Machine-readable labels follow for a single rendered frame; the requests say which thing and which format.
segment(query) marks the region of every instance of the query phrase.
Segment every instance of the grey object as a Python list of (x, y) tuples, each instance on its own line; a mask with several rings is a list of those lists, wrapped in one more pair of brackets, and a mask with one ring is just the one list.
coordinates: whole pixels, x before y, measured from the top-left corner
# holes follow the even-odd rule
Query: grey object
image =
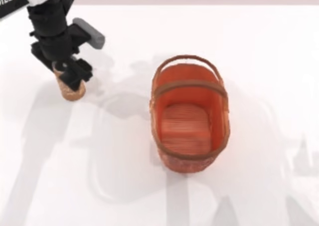
[(91, 26), (89, 23), (87, 23), (85, 20), (80, 18), (73, 19), (73, 23), (77, 24), (79, 27), (81, 27), (84, 31), (86, 31), (91, 36), (91, 40), (88, 41), (88, 43), (97, 50), (100, 50), (103, 48), (105, 44), (105, 36), (101, 34), (97, 29), (95, 29), (93, 26)]

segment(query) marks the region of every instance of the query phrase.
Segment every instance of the white floor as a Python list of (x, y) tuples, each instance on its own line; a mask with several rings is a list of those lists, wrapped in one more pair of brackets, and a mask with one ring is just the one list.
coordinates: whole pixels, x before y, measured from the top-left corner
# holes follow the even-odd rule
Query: white floor
[[(23, 10), (0, 23), (0, 226), (319, 226), (319, 7), (75, 6), (107, 36), (76, 103), (29, 53)], [(166, 170), (150, 134), (156, 67), (211, 60), (228, 148)]]

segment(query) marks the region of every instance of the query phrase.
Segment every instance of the basket bottom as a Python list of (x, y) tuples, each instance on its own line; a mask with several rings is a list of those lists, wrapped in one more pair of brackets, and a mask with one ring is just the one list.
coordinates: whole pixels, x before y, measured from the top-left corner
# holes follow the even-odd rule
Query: basket bottom
[(184, 155), (211, 151), (211, 131), (206, 111), (194, 104), (174, 104), (163, 111), (161, 141), (169, 150)]

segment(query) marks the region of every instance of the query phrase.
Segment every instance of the basket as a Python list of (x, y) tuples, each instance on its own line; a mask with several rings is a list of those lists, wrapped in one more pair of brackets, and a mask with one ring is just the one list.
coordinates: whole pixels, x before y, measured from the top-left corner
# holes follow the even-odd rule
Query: basket
[[(169, 65), (185, 59), (207, 67)], [(216, 67), (201, 57), (178, 55), (158, 67), (152, 82), (150, 112), (159, 156), (172, 171), (203, 171), (228, 143), (228, 95)]]

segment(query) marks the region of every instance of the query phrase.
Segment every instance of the orange basket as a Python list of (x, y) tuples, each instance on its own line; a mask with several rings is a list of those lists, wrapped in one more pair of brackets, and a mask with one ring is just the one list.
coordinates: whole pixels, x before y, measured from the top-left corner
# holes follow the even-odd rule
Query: orange basket
[[(183, 59), (208, 67), (169, 65)], [(228, 95), (218, 70), (206, 59), (178, 55), (163, 62), (153, 78), (150, 111), (159, 156), (175, 172), (203, 171), (228, 143)]]

